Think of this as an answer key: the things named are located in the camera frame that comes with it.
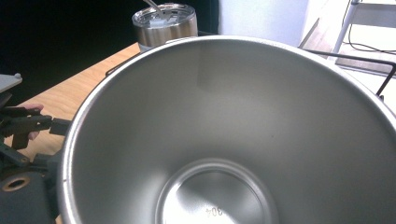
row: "stainless steel container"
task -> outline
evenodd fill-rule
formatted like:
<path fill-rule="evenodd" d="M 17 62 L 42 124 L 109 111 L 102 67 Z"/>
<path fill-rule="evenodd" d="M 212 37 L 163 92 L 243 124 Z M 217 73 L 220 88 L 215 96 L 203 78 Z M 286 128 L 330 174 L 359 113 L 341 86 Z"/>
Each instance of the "stainless steel container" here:
<path fill-rule="evenodd" d="M 158 7 L 165 19 L 160 18 L 152 7 L 138 11 L 132 17 L 141 51 L 158 47 L 169 40 L 198 36 L 194 8 L 173 3 Z"/>
<path fill-rule="evenodd" d="M 95 88 L 59 179 L 64 223 L 396 223 L 396 118 L 310 53 L 191 38 Z"/>

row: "circular base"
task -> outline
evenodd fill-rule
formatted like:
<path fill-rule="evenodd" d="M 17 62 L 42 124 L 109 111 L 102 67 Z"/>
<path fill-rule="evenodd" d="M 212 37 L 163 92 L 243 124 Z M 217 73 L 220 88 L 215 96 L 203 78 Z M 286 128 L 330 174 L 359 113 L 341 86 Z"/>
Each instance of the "circular base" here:
<path fill-rule="evenodd" d="M 267 190 L 240 165 L 194 162 L 165 186 L 157 223 L 275 223 Z"/>

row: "white wall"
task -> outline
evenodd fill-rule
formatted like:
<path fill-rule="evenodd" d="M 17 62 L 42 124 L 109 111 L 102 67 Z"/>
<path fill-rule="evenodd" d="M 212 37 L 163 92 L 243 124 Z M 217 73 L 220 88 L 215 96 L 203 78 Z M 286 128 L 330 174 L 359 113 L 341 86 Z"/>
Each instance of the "white wall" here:
<path fill-rule="evenodd" d="M 326 0 L 219 0 L 219 33 L 298 47 Z"/>

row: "wooden table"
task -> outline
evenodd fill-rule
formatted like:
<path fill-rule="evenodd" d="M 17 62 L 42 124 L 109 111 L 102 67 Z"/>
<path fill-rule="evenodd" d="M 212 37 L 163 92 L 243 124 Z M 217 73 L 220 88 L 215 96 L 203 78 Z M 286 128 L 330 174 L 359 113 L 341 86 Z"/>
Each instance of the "wooden table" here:
<path fill-rule="evenodd" d="M 58 119 L 72 119 L 88 94 L 105 78 L 105 73 L 139 52 L 138 45 L 133 44 L 53 88 L 38 94 L 24 102 L 23 105 L 42 104 L 44 105 L 44 109 L 41 114 L 50 115 Z M 6 139 L 6 144 L 10 146 L 11 140 L 11 138 Z M 21 153 L 31 160 L 36 153 L 53 155 L 61 149 L 63 141 L 63 136 L 42 131 L 34 141 L 29 142 L 29 146 L 26 149 L 21 150 Z"/>

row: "black cable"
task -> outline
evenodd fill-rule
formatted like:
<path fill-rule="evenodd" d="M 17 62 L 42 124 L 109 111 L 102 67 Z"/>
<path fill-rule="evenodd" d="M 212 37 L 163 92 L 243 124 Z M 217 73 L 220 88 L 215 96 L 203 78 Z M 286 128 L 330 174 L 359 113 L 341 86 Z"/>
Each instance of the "black cable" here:
<path fill-rule="evenodd" d="M 341 27 L 344 26 L 344 22 L 345 22 L 345 18 L 346 18 L 346 16 L 347 16 L 347 11 L 348 11 L 348 9 L 349 9 L 350 2 L 351 2 L 351 0 L 349 0 L 348 3 L 347 3 L 346 11 L 344 12 L 344 17 L 343 17 L 343 21 L 342 21 L 342 23 L 341 23 Z M 343 44 L 348 44 L 348 45 L 349 45 L 350 47 L 352 47 L 353 49 L 360 50 L 360 51 L 381 52 L 381 53 L 387 53 L 387 54 L 396 55 L 396 53 L 393 53 L 393 52 L 396 52 L 396 49 L 383 50 L 383 49 L 376 49 L 376 48 L 373 48 L 373 47 L 371 47 L 371 46 L 364 45 L 364 44 L 360 44 L 360 43 L 352 43 L 352 42 L 350 41 L 352 25 L 353 25 L 353 24 L 350 24 L 350 27 L 349 27 L 349 32 L 348 32 L 348 37 L 347 37 L 348 42 L 343 41 Z M 356 48 L 356 46 L 365 47 L 365 48 L 367 48 L 367 49 L 359 49 L 359 48 Z"/>

